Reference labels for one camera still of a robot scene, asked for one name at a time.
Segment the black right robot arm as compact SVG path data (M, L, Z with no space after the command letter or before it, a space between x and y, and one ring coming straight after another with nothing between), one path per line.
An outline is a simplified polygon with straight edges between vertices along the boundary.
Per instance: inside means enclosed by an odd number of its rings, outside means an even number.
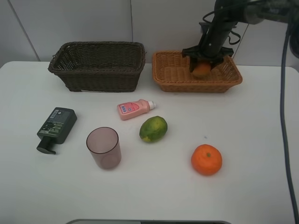
M258 24L263 20L286 23L290 50L299 56L299 2L297 0L217 0L214 10L204 15L200 23L202 37L198 45L182 50L190 58L189 70L193 72L201 62L211 68L232 56L234 50L224 47L237 23Z

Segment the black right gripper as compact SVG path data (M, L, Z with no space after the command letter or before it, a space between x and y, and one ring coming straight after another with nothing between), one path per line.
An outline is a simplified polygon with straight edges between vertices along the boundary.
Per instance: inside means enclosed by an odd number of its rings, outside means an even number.
M224 43L234 27L233 22L201 22L202 36L198 45L182 50L182 56L190 58L189 70L198 74L198 61L210 61L211 69L220 65L225 56L232 56L232 48L224 47Z

